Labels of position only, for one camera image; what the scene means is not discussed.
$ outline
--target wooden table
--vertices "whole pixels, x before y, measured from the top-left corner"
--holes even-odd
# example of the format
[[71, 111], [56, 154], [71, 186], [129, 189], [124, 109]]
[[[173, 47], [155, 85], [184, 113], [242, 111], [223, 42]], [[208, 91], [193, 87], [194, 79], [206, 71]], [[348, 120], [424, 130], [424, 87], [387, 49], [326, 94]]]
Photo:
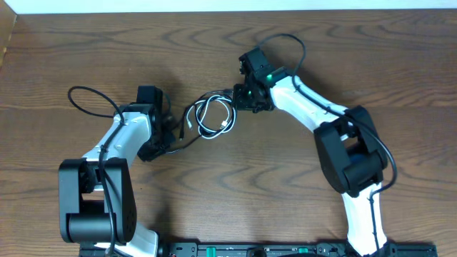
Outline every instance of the wooden table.
[[[395, 241], [457, 250], [457, 11], [297, 11], [20, 16], [0, 73], [0, 256], [75, 256], [59, 234], [57, 169], [106, 133], [109, 119], [77, 111], [74, 85], [116, 103], [153, 84], [172, 111], [243, 81], [238, 57], [280, 32], [302, 38], [299, 76], [326, 98], [365, 106], [398, 162], [382, 195]], [[265, 48], [277, 66], [301, 55]], [[86, 108], [112, 113], [91, 94]], [[390, 169], [385, 170], [387, 180]], [[281, 111], [242, 112], [231, 133], [131, 168], [139, 220], [201, 241], [345, 238], [341, 197], [325, 180], [312, 134]]]

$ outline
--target green indicator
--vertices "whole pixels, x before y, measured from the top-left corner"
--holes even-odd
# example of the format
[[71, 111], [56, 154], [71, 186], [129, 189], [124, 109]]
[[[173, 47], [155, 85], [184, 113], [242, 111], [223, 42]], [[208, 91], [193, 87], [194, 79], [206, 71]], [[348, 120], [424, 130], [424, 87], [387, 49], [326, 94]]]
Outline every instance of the green indicator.
[[206, 257], [216, 257], [216, 247], [207, 247]]

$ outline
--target table surface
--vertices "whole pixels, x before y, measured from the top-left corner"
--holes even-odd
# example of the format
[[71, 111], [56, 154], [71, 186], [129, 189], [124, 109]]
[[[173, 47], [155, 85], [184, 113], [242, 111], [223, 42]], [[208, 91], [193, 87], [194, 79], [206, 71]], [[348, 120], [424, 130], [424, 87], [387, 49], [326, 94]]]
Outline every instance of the table surface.
[[[298, 75], [326, 98], [365, 106], [398, 163], [382, 194], [395, 241], [434, 242], [457, 255], [457, 11], [297, 11], [20, 16], [0, 73], [0, 255], [75, 256], [59, 234], [57, 170], [111, 125], [77, 111], [71, 86], [116, 103], [156, 85], [181, 115], [202, 93], [243, 81], [238, 57], [275, 33], [308, 49]], [[298, 44], [275, 40], [273, 63]], [[94, 111], [99, 97], [78, 93]], [[341, 197], [318, 162], [312, 133], [282, 111], [241, 112], [231, 133], [131, 171], [140, 222], [201, 241], [345, 238]], [[384, 172], [387, 180], [391, 171]]]

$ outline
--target white wall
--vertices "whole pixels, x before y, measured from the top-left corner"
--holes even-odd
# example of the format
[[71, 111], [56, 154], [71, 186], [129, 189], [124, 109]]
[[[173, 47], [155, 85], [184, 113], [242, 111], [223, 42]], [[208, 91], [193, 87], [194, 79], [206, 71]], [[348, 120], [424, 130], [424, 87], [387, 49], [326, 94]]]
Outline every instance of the white wall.
[[457, 8], [457, 0], [6, 0], [17, 14]]

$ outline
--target white cable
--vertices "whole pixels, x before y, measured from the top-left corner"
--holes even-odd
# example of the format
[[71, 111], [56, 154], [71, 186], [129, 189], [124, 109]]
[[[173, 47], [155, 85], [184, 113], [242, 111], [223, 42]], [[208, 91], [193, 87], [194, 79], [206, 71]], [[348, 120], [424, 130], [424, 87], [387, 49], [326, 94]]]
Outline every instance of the white cable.
[[[227, 110], [227, 117], [222, 121], [221, 123], [221, 128], [214, 130], [212, 128], [209, 128], [204, 124], [204, 119], [206, 118], [206, 113], [208, 112], [208, 108], [211, 102], [217, 101], [220, 104], [222, 104], [226, 110]], [[231, 106], [231, 98], [224, 96], [224, 95], [219, 95], [215, 94], [213, 96], [208, 97], [207, 99], [202, 99], [200, 101], [197, 101], [194, 105], [192, 105], [188, 110], [186, 114], [186, 120], [187, 120], [187, 125], [189, 126], [189, 129], [192, 129], [192, 123], [191, 120], [189, 119], [189, 114], [191, 113], [192, 109], [195, 107], [196, 108], [196, 113], [200, 114], [203, 112], [200, 117], [196, 116], [196, 122], [198, 126], [198, 131], [199, 134], [201, 135], [202, 138], [204, 139], [213, 139], [216, 138], [217, 136], [221, 135], [222, 133], [227, 133], [229, 132], [232, 128], [233, 125], [235, 124], [236, 120], [236, 109]]]

